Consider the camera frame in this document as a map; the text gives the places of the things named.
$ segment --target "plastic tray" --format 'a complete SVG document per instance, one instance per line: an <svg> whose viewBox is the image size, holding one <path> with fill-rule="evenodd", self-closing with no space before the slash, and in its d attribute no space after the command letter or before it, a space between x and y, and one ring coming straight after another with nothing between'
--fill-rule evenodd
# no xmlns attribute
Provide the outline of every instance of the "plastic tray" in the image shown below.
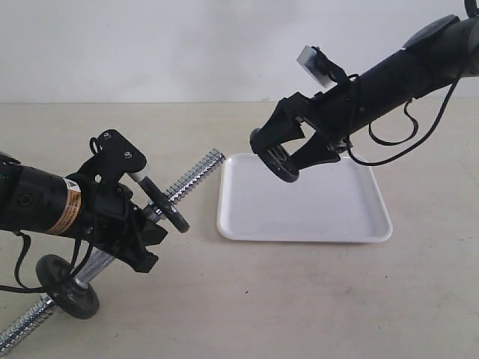
<svg viewBox="0 0 479 359"><path fill-rule="evenodd" d="M392 224L370 167L349 157L277 178L250 153L222 166L218 231L227 239L276 242L384 242Z"/></svg>

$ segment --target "orange label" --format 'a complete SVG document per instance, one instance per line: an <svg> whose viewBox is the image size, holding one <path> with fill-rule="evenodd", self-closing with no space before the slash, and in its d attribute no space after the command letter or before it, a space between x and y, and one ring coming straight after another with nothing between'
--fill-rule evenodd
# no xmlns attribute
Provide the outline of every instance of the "orange label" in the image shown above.
<svg viewBox="0 0 479 359"><path fill-rule="evenodd" d="M77 183L70 179L64 179L67 184L67 203L61 217L50 228L47 233L53 235L60 235L71 227L80 212L82 205L82 192Z"/></svg>

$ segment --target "round black disc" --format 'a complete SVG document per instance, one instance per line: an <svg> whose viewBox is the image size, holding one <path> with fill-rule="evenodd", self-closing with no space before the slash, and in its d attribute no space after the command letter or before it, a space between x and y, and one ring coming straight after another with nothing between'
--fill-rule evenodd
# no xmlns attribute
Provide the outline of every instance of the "round black disc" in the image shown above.
<svg viewBox="0 0 479 359"><path fill-rule="evenodd" d="M254 129L250 134L250 139L253 138L259 130L260 129ZM283 181L292 183L298 180L299 170L294 165L289 153L280 144L274 146L271 150L257 153L257 156L271 172Z"/></svg>
<svg viewBox="0 0 479 359"><path fill-rule="evenodd" d="M51 287L66 275L70 264L59 256L48 254L37 263L36 272L40 284ZM55 286L47 294L65 312L77 319L90 319L100 308L100 302L93 287L81 288L74 280Z"/></svg>

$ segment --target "screw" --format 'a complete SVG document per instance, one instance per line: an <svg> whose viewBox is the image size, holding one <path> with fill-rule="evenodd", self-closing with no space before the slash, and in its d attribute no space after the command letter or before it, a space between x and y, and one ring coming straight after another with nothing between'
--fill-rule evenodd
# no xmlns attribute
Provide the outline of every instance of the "screw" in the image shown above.
<svg viewBox="0 0 479 359"><path fill-rule="evenodd" d="M225 157L218 150L210 151L190 171L182 176L181 179L176 181L175 184L166 190L170 201L172 203L178 203L182 200L205 177L218 168L224 160ZM148 213L152 208L151 205L148 205L145 207L144 211ZM83 269L76 275L75 282L79 286L85 288L91 280L93 280L114 260L115 258L110 254L96 250L92 253L85 267L83 267ZM42 325L53 314L56 308L57 306L54 300L47 294L43 294L38 303L27 310L25 314L0 334L0 358L11 352L24 339L26 339L28 335L40 327L40 325Z"/></svg>

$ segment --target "table surface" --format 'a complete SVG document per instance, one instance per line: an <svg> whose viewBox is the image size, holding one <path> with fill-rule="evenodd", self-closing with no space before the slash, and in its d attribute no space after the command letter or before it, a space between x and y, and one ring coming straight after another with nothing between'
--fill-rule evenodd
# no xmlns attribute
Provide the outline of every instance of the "table surface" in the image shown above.
<svg viewBox="0 0 479 359"><path fill-rule="evenodd" d="M438 99L412 104L420 134ZM74 172L88 141L118 129L149 158L166 188L209 150L250 153L250 131L275 103L1 105L1 151L54 174ZM9 358L476 358L479 351L479 125L477 99L455 99L434 135L402 159L374 168L394 226L377 245L235 242L216 229L220 172L178 209L191 230L151 250L149 274L113 262L92 284L100 311L81 321L55 313ZM402 109L374 125L407 136ZM384 148L363 130L356 153ZM134 200L144 204L135 189ZM21 241L0 233L0 283L14 284ZM33 235L22 269L45 254L70 258L73 241ZM37 295L0 292L7 326Z"/></svg>

